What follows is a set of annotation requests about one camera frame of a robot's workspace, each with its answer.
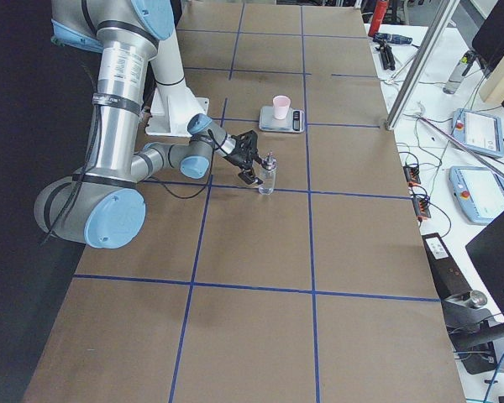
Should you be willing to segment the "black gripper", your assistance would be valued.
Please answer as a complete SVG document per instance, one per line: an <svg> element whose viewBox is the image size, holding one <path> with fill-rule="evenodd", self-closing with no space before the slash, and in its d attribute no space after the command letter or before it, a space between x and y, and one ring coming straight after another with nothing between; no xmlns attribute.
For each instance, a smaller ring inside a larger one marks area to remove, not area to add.
<svg viewBox="0 0 504 403"><path fill-rule="evenodd" d="M253 169L255 152L252 149L237 149L235 148L228 155L228 162L241 169L238 177L246 185L262 185L264 182L255 174Z"/></svg>

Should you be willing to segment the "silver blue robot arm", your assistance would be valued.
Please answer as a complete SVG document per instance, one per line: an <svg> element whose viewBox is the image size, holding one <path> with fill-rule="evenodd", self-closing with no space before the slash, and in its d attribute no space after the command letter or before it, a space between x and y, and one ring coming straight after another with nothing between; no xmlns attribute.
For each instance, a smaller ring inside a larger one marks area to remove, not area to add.
<svg viewBox="0 0 504 403"><path fill-rule="evenodd" d="M85 160L42 190L34 204L47 237L96 249L123 247L144 224L138 183L168 169L207 179L215 155L237 166L245 183L259 182L256 133L228 134L186 84L170 2L55 1L51 21L57 44L97 52L101 62ZM147 75L154 77L162 104L156 132L185 136L186 143L153 142L135 150Z"/></svg>

